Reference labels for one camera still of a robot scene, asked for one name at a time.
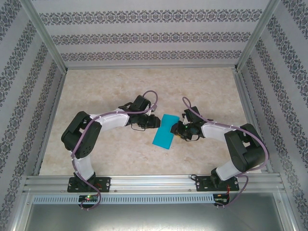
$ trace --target blue foam block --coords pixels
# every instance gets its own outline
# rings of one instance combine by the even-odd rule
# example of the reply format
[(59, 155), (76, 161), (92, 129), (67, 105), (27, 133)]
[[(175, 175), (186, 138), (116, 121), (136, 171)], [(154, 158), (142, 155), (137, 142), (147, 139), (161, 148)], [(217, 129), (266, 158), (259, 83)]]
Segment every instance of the blue foam block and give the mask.
[(176, 115), (164, 114), (160, 128), (157, 130), (153, 143), (162, 148), (170, 149), (173, 134), (170, 132), (171, 127), (178, 122), (180, 118)]

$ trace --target enclosure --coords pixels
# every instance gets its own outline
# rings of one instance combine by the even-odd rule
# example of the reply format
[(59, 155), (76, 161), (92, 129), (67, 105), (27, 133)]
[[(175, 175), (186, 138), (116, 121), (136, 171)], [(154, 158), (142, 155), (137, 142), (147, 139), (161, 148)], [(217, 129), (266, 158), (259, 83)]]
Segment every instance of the enclosure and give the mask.
[[(307, 4), (2, 0), (0, 230), (308, 230)], [(110, 191), (98, 216), (81, 211), (61, 135), (79, 111), (147, 90), (159, 118), (181, 117), (186, 96), (206, 118), (256, 128), (269, 161), (237, 202), (216, 210), (191, 180), (230, 160), (225, 143), (174, 137), (166, 150), (157, 129), (126, 126), (100, 134), (91, 160)]]

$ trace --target black damask pattern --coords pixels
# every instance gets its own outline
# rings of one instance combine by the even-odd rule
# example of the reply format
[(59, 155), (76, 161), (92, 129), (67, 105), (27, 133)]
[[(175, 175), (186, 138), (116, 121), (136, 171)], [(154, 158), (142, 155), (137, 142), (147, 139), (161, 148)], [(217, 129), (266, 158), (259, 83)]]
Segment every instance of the black damask pattern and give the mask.
[(47, 119), (47, 122), (46, 122), (44, 134), (43, 134), (43, 137), (42, 137), (42, 141), (41, 141), (41, 143), (40, 143), (40, 145), (39, 145), (37, 158), (36, 158), (35, 163), (34, 163), (34, 165), (33, 165), (34, 167), (33, 167), (33, 170), (32, 170), (32, 175), (34, 175), (35, 168), (36, 168), (36, 166), (37, 166), (37, 164), (38, 164), (39, 155), (41, 154), (40, 151), (41, 151), (41, 149), (42, 149), (42, 147), (43, 147), (43, 143), (44, 143), (44, 141), (45, 141), (45, 136), (46, 136), (46, 134), (47, 134), (47, 129), (48, 129), (49, 120), (50, 120), (50, 118), (51, 118), (53, 106), (54, 106), (54, 103), (56, 102), (56, 98), (57, 98), (57, 95), (58, 95), (58, 89), (59, 89), (59, 87), (60, 87), (61, 80), (62, 80), (62, 78), (63, 78), (65, 75), (66, 75), (66, 73), (63, 73), (63, 74), (61, 75), (60, 81), (59, 81), (59, 83), (58, 83), (57, 91), (56, 91), (55, 96), (54, 96), (54, 99), (53, 99), (53, 101), (52, 101), (53, 103), (52, 103), (51, 109), (50, 109), (50, 111), (49, 111), (49, 116), (48, 116), (48, 119)]
[(25, 27), (22, 36), (19, 38), (18, 43), (14, 48), (14, 52), (9, 58), (7, 65), (0, 76), (0, 107), (6, 99), (6, 95), (11, 88), (11, 84), (16, 77), (17, 71), (20, 68), (22, 61), (29, 49), (30, 44), (36, 34), (36, 29), (32, 22), (29, 21)]
[(260, 77), (258, 75), (255, 64), (251, 57), (248, 58), (246, 62), (246, 66), (249, 70), (250, 77), (252, 78), (253, 84), (255, 86), (258, 99), (260, 101), (264, 116), (266, 118), (269, 130), (270, 130), (270, 134), (272, 135), (274, 145), (276, 147), (278, 156), (281, 160), (282, 168), (285, 171), (286, 178), (288, 180), (288, 183), (290, 184), (292, 195), (295, 199), (295, 203), (297, 204), (297, 210), (301, 214), (301, 218), (303, 219), (303, 222), (304, 222), (304, 227), (308, 229), (307, 200), (304, 198), (304, 195), (305, 195), (304, 191), (300, 188), (301, 184), (298, 183), (298, 176), (295, 174), (295, 168), (290, 160), (289, 153), (285, 147), (283, 138), (279, 131), (279, 127), (277, 126), (277, 122), (276, 122), (275, 116), (273, 115), (272, 108), (269, 104), (265, 90), (260, 81)]
[[(265, 142), (265, 139), (264, 139), (264, 135), (263, 135), (263, 132), (262, 132), (262, 127), (261, 127), (261, 125), (260, 125), (260, 122), (259, 122), (259, 119), (258, 119), (256, 110), (255, 110), (255, 107), (254, 107), (254, 105), (253, 105), (253, 103), (252, 103), (251, 96), (250, 96), (250, 93), (249, 93), (249, 90), (248, 90), (248, 87), (247, 87), (247, 83), (246, 83), (246, 81), (245, 81), (245, 78), (243, 78), (243, 80), (244, 80), (244, 84), (245, 84), (245, 87), (246, 87), (246, 90), (247, 90), (247, 93), (248, 93), (248, 96), (249, 96), (249, 100), (250, 100), (250, 103), (251, 103), (251, 106), (252, 106), (252, 109), (253, 109), (253, 111), (254, 111), (254, 115), (255, 115), (255, 118), (256, 118), (256, 121), (257, 121), (257, 124), (258, 124), (258, 128), (259, 128), (259, 131), (260, 131), (261, 140), (262, 140), (262, 142), (264, 143), (265, 147), (267, 147), (266, 142)], [(272, 162), (271, 162), (271, 160), (270, 160), (270, 156), (269, 156), (269, 161), (268, 161), (267, 165), (268, 165), (268, 164), (270, 164), (270, 166), (271, 166), (273, 172), (275, 172), (275, 167), (273, 166), (273, 164), (272, 164)]]
[(166, 42), (247, 42), (250, 32), (175, 32), (92, 35), (55, 35), (55, 45), (166, 43)]
[(62, 53), (66, 62), (152, 59), (238, 59), (242, 51), (119, 51)]
[(25, 172), (26, 163), (32, 149), (33, 141), (35, 139), (35, 135), (39, 127), (40, 120), (42, 118), (42, 114), (55, 77), (56, 70), (57, 65), (55, 61), (53, 61), (48, 71), (44, 86), (42, 88), (42, 92), (39, 96), (38, 104), (34, 111), (32, 121), (30, 123), (29, 130), (25, 138), (25, 142), (23, 143), (23, 147), (20, 151), (17, 165), (14, 169), (14, 174), (12, 176), (12, 180), (10, 181), (10, 186), (7, 190), (8, 193), (4, 197), (4, 203), (2, 204), (2, 210), (0, 211), (0, 230), (5, 230), (9, 217), (11, 215), (13, 204), (16, 200), (16, 194), (18, 193), (18, 188), (20, 186), (20, 181), (22, 179), (22, 175)]
[(291, 130), (294, 141), (296, 142), (296, 146), (299, 149), (299, 153), (302, 155), (305, 168), (308, 168), (308, 139), (305, 137), (303, 127), (297, 119), (297, 115), (292, 107), (292, 103), (287, 96), (287, 92), (284, 89), (283, 83), (278, 76), (278, 72), (276, 71), (274, 63), (271, 60), (263, 41), (259, 39), (255, 47), (266, 70), (266, 73), (269, 76), (270, 83), (273, 86), (273, 90), (277, 96), (282, 112), (284, 113), (286, 122), (289, 125), (289, 129)]
[(291, 13), (298, 28), (302, 30), (305, 39), (308, 39), (308, 7), (302, 0), (282, 0), (284, 6)]
[(291, 46), (288, 37), (285, 35), (275, 16), (271, 17), (267, 27), (284, 59), (285, 64), (289, 68), (289, 72), (291, 73), (300, 94), (303, 96), (306, 105), (308, 106), (307, 71), (304, 69), (302, 62), (296, 55), (295, 50)]
[(40, 13), (49, 25), (172, 22), (256, 22), (262, 10), (155, 10)]
[(0, 143), (0, 173), (3, 172), (3, 168), (11, 151), (13, 141), (16, 138), (20, 123), (24, 117), (26, 108), (28, 106), (30, 97), (39, 77), (39, 73), (42, 69), (47, 53), (48, 49), (45, 44), (42, 43), (34, 63), (32, 64), (32, 68), (28, 74), (23, 90), (18, 98), (17, 105), (12, 113), (12, 117), (9, 122), (10, 124), (7, 126), (7, 130), (4, 132), (2, 142)]
[(6, 32), (21, 9), (19, 0), (7, 0), (0, 10), (0, 41), (3, 40)]

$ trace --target ventilated metal strip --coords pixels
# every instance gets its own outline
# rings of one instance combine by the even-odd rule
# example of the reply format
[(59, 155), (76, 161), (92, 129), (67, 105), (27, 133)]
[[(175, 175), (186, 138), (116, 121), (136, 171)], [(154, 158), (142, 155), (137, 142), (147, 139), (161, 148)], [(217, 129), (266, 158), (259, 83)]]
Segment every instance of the ventilated metal strip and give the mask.
[[(33, 204), (69, 205), (78, 204), (79, 195), (36, 195)], [(171, 195), (103, 195), (101, 204), (200, 204), (214, 203), (213, 194), (171, 194)]]

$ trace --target black plastic cover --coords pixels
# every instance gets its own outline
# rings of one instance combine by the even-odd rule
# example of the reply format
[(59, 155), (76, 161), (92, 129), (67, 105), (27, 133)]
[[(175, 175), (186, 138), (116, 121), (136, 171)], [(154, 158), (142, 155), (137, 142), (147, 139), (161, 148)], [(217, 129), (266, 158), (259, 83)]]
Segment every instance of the black plastic cover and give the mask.
[[(87, 180), (88, 183), (96, 187), (101, 193), (107, 193), (110, 190), (110, 177), (97, 177), (94, 175)], [(95, 193), (96, 191), (83, 182), (75, 173), (74, 177), (71, 177), (67, 186), (68, 193)]]
[[(69, 151), (73, 151), (82, 133), (80, 129), (85, 129), (86, 125), (91, 121), (90, 115), (84, 111), (78, 112), (70, 125), (67, 127), (61, 137), (61, 141), (64, 143), (65, 148)], [(98, 135), (101, 131), (101, 124), (99, 122), (93, 122), (86, 132), (78, 150), (75, 153), (77, 159), (86, 157), (93, 150)]]
[[(256, 129), (251, 124), (245, 124), (241, 128), (251, 132), (260, 139)], [(225, 133), (225, 139), (232, 163), (240, 172), (246, 172), (264, 162), (264, 151), (261, 145), (251, 136), (244, 135), (243, 132), (235, 130)]]
[(196, 176), (195, 181), (197, 192), (227, 191), (227, 187), (230, 191), (239, 191), (240, 189), (236, 177), (220, 181), (218, 184), (212, 181), (211, 176)]
[[(200, 113), (198, 111), (198, 108), (196, 106), (192, 107), (192, 110), (200, 115)], [(188, 122), (191, 122), (191, 123), (201, 123), (201, 122), (204, 122), (203, 119), (201, 119), (200, 117), (196, 116), (193, 112), (191, 112), (191, 110), (186, 109), (186, 110), (184, 110), (184, 112), (185, 112), (185, 114), (183, 114), (183, 116), (186, 115), (186, 118), (187, 118)]]
[(132, 112), (144, 111), (148, 106), (151, 106), (151, 102), (145, 97), (138, 95), (135, 101), (129, 105), (129, 109)]

